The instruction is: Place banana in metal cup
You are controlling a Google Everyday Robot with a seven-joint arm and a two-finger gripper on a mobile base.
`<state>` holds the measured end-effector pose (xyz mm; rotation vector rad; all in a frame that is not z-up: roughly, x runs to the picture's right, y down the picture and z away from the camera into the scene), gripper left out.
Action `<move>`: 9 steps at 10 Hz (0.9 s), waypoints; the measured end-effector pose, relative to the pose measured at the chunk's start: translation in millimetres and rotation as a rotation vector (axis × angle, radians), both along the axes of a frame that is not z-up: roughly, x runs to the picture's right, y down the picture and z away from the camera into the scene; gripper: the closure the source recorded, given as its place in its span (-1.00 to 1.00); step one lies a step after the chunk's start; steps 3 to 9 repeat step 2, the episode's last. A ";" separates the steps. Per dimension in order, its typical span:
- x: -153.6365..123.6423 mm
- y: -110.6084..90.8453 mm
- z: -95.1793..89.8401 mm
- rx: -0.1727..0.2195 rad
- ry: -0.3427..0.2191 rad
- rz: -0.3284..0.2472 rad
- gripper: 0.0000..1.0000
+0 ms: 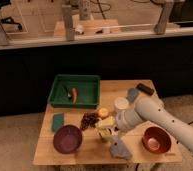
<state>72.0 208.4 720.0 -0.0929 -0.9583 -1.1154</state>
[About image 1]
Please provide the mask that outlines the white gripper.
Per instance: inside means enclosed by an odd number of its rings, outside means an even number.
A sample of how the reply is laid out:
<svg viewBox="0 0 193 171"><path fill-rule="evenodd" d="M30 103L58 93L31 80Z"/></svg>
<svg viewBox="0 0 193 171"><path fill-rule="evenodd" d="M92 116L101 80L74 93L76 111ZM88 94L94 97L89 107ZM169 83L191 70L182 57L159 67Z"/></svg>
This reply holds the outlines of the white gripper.
<svg viewBox="0 0 193 171"><path fill-rule="evenodd" d="M122 132L128 132L143 122L134 109L123 110L116 115L116 126Z"/></svg>

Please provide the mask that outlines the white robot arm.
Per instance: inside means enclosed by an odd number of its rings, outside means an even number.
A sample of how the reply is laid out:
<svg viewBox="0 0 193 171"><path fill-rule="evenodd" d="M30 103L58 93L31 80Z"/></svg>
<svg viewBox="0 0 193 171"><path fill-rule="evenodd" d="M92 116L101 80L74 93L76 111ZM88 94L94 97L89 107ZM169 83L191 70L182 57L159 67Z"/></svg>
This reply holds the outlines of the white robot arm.
<svg viewBox="0 0 193 171"><path fill-rule="evenodd" d="M117 128L125 133L145 121L162 127L193 152L193 127L172 116L159 99L143 97L135 102L133 108L121 111L116 116Z"/></svg>

